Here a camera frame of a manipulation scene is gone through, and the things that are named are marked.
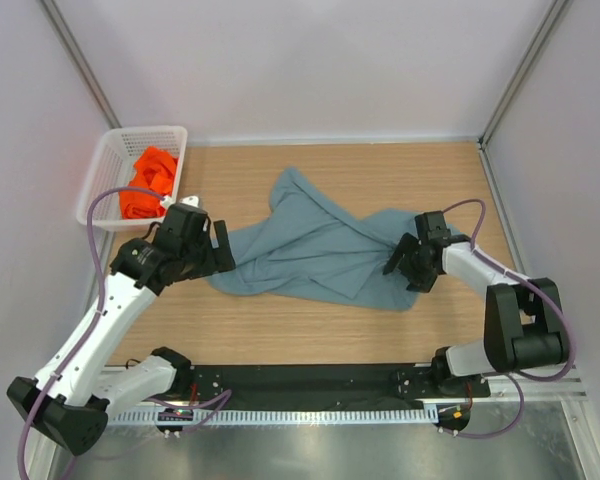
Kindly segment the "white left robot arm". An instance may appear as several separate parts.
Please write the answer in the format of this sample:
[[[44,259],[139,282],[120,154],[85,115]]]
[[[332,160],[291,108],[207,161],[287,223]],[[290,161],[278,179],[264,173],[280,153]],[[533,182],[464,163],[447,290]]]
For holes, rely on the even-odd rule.
[[[166,287],[234,267],[224,221],[211,220],[194,197],[170,205],[152,235],[120,247],[74,332],[34,377],[11,382],[8,399],[27,426],[75,456],[86,453],[111,418],[146,399],[182,394],[193,382],[191,361],[167,347],[100,380],[129,328]]]

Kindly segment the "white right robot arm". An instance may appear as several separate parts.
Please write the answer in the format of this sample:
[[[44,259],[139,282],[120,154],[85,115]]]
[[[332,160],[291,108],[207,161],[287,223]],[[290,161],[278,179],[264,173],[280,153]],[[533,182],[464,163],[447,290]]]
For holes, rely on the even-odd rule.
[[[398,240],[384,275],[401,275],[415,294],[430,292],[441,276],[452,276],[484,302],[482,338],[435,352],[428,375],[432,389],[450,397],[491,375],[553,382],[568,374],[574,346],[555,282],[507,268],[486,254],[475,236],[453,230],[440,210],[392,209],[389,214]]]

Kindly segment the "grey-blue t shirt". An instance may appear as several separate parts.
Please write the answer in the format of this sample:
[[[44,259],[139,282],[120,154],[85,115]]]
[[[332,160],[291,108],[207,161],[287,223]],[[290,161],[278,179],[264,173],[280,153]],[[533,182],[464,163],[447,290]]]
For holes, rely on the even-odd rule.
[[[404,276],[383,272],[401,237],[416,232],[414,212],[389,208],[357,218],[295,168],[279,175],[269,206],[264,221],[230,232],[236,267],[211,276],[214,289],[396,312],[416,303]]]

